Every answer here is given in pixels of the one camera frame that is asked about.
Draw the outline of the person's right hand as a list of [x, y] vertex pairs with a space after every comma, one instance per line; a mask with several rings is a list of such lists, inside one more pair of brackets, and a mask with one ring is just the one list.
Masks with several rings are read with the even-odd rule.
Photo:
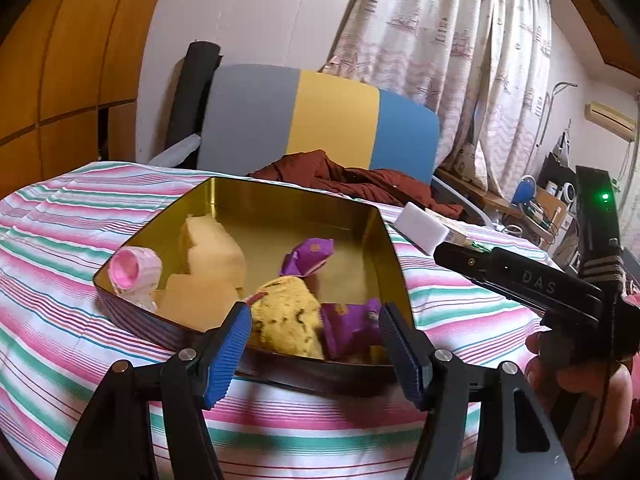
[[578, 407], [561, 438], [576, 479], [639, 477], [639, 358], [606, 365], [591, 362], [552, 370], [539, 357], [540, 337], [525, 344], [534, 357], [525, 375], [540, 404], [551, 412], [559, 396], [576, 394]]

